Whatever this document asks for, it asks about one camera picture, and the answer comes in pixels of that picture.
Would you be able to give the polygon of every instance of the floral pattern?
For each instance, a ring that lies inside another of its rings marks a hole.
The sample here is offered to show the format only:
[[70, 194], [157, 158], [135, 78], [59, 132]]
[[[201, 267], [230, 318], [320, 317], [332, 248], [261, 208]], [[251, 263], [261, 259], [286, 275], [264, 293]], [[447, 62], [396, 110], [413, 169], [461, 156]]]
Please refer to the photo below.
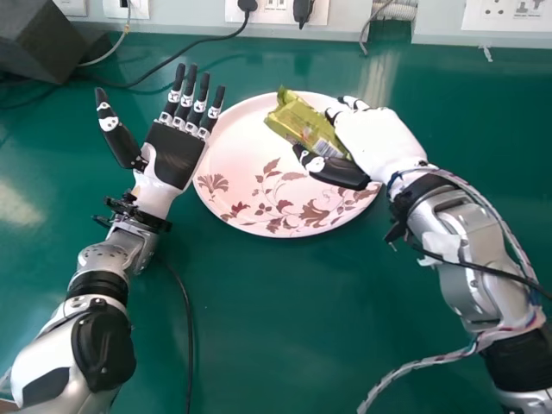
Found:
[[[344, 188], [331, 187], [323, 193], [326, 201], [336, 199], [336, 206], [332, 209], [323, 209], [320, 203], [313, 198], [307, 204], [294, 205], [291, 201], [279, 196], [279, 191], [291, 181], [307, 178], [306, 174], [300, 172], [281, 172], [278, 170], [279, 158], [267, 163], [262, 174], [255, 175], [258, 187], [253, 190], [251, 196], [255, 199], [254, 206], [239, 202], [232, 205], [228, 213], [220, 217], [228, 222], [240, 226], [252, 226], [261, 224], [276, 235], [294, 235], [302, 229], [320, 229], [332, 226], [339, 222], [347, 212], [359, 208], [357, 205], [361, 200], [377, 194], [380, 187], [371, 186], [364, 191], [351, 191]], [[229, 190], [229, 181], [222, 174], [204, 175], [198, 177], [198, 184], [204, 187], [210, 195], [209, 201], [214, 203], [216, 191], [226, 192]], [[251, 210], [251, 216], [255, 219], [244, 220], [240, 212]]]

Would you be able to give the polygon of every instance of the black plug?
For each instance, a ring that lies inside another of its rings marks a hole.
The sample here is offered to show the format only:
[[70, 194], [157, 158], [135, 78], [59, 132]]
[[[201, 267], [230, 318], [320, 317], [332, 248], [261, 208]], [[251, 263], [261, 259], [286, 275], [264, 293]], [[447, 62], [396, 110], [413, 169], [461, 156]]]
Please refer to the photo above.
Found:
[[238, 0], [238, 7], [245, 12], [253, 12], [259, 8], [257, 0]]
[[313, 6], [314, 0], [293, 0], [293, 18], [299, 23], [299, 30], [309, 21]]

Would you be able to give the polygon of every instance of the green tabletop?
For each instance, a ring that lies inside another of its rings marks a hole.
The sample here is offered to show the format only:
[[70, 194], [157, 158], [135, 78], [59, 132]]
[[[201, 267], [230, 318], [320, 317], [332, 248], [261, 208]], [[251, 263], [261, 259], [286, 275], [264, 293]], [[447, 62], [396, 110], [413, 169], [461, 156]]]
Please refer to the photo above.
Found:
[[[194, 38], [132, 34], [116, 58], [91, 68], [131, 80]], [[552, 197], [549, 178], [552, 53], [412, 46], [408, 28], [377, 28], [370, 55], [355, 44], [235, 39], [192, 49], [227, 107], [280, 85], [356, 95], [394, 108], [430, 160], [476, 185], [509, 222], [544, 285]], [[143, 140], [166, 101], [177, 62], [140, 92], [107, 88]], [[0, 111], [0, 372], [64, 299], [78, 251], [105, 237], [90, 216], [105, 195], [132, 187], [98, 132], [94, 84], [73, 81], [36, 105]], [[0, 106], [38, 93], [5, 91]], [[159, 254], [181, 273], [197, 334], [195, 414], [354, 413], [370, 387], [401, 364], [467, 345], [436, 273], [382, 237], [384, 197], [330, 233], [262, 239], [214, 217], [193, 189], [174, 203]], [[153, 264], [133, 280], [129, 312], [138, 368], [114, 414], [184, 412], [184, 306], [170, 274]], [[479, 357], [411, 373], [387, 389], [378, 413], [498, 414]]]

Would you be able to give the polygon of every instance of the robot finger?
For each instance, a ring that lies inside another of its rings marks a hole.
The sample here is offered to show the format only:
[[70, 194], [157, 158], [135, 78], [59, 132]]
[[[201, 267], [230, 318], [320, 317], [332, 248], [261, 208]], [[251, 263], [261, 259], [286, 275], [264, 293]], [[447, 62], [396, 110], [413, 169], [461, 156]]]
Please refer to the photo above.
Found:
[[191, 106], [193, 105], [193, 95], [196, 89], [196, 79], [198, 78], [198, 66], [191, 65], [188, 70], [188, 79], [184, 91], [182, 92], [182, 98], [180, 99], [180, 106], [176, 110], [172, 125], [176, 129], [181, 131], [185, 130], [186, 118], [190, 114]]
[[309, 175], [323, 183], [361, 191], [366, 189], [371, 181], [370, 177], [353, 161], [324, 158], [307, 150], [301, 144], [295, 144], [293, 152]]
[[324, 114], [326, 115], [326, 119], [329, 121], [329, 123], [335, 126], [337, 118], [343, 114], [343, 110], [337, 108], [328, 108], [326, 109], [326, 112]]
[[225, 92], [226, 88], [224, 86], [219, 86], [218, 88], [216, 88], [215, 100], [213, 101], [212, 106], [209, 108], [209, 112], [207, 112], [207, 117], [204, 118], [201, 122], [201, 127], [198, 131], [199, 139], [207, 141], [210, 137], [211, 132], [213, 132], [213, 128], [218, 121], [218, 117], [219, 115], [221, 115]]
[[111, 108], [107, 93], [102, 88], [96, 88], [96, 112], [103, 137], [119, 165], [122, 168], [143, 171], [147, 162], [141, 157], [138, 143], [127, 127], [119, 121], [117, 113]]
[[174, 112], [179, 107], [180, 92], [182, 90], [182, 83], [184, 82], [184, 75], [186, 66], [181, 63], [176, 69], [176, 77], [172, 84], [172, 89], [169, 91], [165, 108], [161, 112], [158, 122], [168, 126], [173, 125]]
[[210, 75], [207, 72], [204, 73], [201, 78], [201, 83], [199, 84], [198, 99], [193, 104], [190, 115], [188, 115], [188, 119], [186, 120], [185, 132], [193, 136], [198, 136], [199, 124], [201, 123], [201, 118], [203, 117], [207, 107], [209, 80]]
[[363, 100], [358, 97], [339, 97], [337, 98], [340, 104], [346, 104], [351, 110], [369, 110], [370, 105], [368, 105]]

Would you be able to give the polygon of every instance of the snack package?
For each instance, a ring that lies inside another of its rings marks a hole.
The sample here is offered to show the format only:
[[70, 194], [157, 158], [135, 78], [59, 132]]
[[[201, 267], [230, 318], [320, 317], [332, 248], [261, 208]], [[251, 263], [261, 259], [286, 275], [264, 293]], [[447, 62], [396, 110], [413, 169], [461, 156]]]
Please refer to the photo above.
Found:
[[326, 117], [284, 86], [278, 90], [278, 108], [268, 114], [265, 124], [291, 144], [300, 143], [323, 157], [351, 160]]

